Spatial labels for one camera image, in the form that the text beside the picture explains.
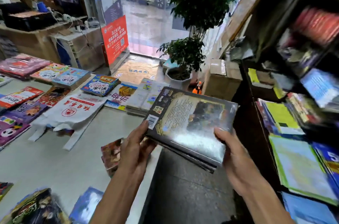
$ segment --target potted plant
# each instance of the potted plant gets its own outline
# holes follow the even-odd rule
[[[201,71],[205,55],[202,54],[203,39],[206,31],[220,26],[230,3],[235,0],[170,0],[175,6],[171,10],[174,17],[184,19],[183,26],[189,30],[189,36],[184,39],[164,43],[157,51],[168,54],[171,62],[176,61],[178,67],[166,71],[165,81],[171,87],[186,90],[192,79],[192,71]]]

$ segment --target red poster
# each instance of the red poster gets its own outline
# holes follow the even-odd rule
[[[108,63],[112,64],[128,46],[125,15],[103,27],[101,32],[104,38]]]

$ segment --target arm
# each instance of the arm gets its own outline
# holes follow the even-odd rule
[[[134,129],[121,148],[119,168],[97,205],[90,224],[123,224],[146,172],[147,158],[156,144],[146,140],[140,145],[148,128],[144,121]]]
[[[260,174],[236,134],[215,128],[216,137],[228,146],[223,166],[235,189],[241,195],[256,224],[295,224],[270,184]]]

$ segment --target banner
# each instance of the banner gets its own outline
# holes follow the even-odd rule
[[[128,46],[126,17],[121,0],[96,0],[95,4],[108,63],[112,64]]]

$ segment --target white pot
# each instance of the white pot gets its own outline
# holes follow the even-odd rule
[[[175,80],[172,79],[169,75],[168,72],[171,72],[171,70],[178,69],[177,67],[172,67],[167,69],[166,74],[165,74],[165,82],[169,84],[170,87],[181,89],[186,91],[187,88],[189,88],[189,83],[191,82],[192,79],[192,73],[190,74],[188,79],[185,80]]]

